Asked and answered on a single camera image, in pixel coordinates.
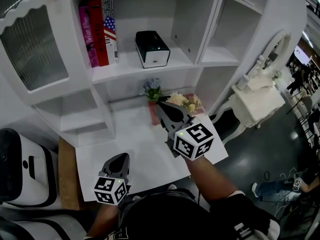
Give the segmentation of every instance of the white cabinet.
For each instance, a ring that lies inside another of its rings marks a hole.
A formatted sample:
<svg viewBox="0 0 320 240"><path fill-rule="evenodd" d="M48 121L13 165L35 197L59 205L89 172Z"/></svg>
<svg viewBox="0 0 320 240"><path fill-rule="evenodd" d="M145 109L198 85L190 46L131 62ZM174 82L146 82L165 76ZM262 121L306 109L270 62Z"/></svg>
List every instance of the white cabinet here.
<svg viewBox="0 0 320 240"><path fill-rule="evenodd" d="M91 86L70 0L1 0L1 71L26 105Z"/></svg>
<svg viewBox="0 0 320 240"><path fill-rule="evenodd" d="M149 122L139 118L126 127L116 116L146 106L138 96L145 78L159 77L166 95L195 93L211 112L252 47L269 2L114 0L119 63L91 68L82 1L0 2L0 70L20 99L75 147L135 134L132 126ZM170 48L167 66L142 67L134 40L146 30Z"/></svg>

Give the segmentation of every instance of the pink book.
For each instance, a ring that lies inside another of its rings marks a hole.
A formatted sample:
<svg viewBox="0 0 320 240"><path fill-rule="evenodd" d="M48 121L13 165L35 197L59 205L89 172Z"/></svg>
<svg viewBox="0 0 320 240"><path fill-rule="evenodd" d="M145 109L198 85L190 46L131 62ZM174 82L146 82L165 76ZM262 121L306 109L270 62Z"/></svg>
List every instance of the pink book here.
<svg viewBox="0 0 320 240"><path fill-rule="evenodd" d="M82 33L86 45L86 50L89 55L91 67L98 67L98 57L96 53L96 48L94 45L94 40L90 27L90 18L89 18L89 6L81 5L79 6L80 22L82 27Z"/></svg>

